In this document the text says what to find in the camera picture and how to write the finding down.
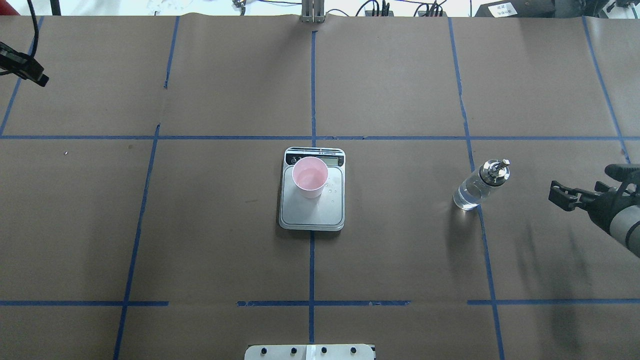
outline red object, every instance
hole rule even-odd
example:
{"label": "red object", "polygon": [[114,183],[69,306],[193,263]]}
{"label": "red object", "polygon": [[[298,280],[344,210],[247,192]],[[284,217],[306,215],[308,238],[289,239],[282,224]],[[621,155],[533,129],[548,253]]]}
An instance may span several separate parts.
{"label": "red object", "polygon": [[6,0],[0,0],[0,15],[20,15],[15,9],[6,2]]}

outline pink cup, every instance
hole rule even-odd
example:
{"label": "pink cup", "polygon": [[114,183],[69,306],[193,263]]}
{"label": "pink cup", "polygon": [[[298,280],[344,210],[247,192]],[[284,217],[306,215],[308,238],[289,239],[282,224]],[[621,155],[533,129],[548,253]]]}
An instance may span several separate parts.
{"label": "pink cup", "polygon": [[322,194],[324,184],[329,178],[329,169],[324,161],[315,156],[307,156],[293,166],[293,183],[300,189],[302,196],[313,199]]}

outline metal lid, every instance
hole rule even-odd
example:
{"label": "metal lid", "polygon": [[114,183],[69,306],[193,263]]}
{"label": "metal lid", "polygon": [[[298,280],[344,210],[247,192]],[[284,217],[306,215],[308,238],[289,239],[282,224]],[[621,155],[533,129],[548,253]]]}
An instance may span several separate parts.
{"label": "metal lid", "polygon": [[509,179],[509,165],[511,162],[507,159],[489,160],[480,168],[480,178],[487,185],[500,186]]}

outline label sticker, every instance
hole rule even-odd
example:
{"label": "label sticker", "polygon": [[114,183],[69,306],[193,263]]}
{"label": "label sticker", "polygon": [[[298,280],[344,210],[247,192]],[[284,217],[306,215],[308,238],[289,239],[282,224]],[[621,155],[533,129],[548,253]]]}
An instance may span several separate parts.
{"label": "label sticker", "polygon": [[489,11],[493,17],[505,17],[511,15],[518,15],[518,12],[511,3],[498,4],[488,6]]}

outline metal clamp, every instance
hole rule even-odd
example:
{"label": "metal clamp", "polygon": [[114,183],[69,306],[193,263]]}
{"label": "metal clamp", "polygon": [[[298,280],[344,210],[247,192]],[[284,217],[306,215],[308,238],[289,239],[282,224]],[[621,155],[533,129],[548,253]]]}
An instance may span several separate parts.
{"label": "metal clamp", "polygon": [[301,0],[302,14],[300,21],[302,22],[324,22],[324,0]]}

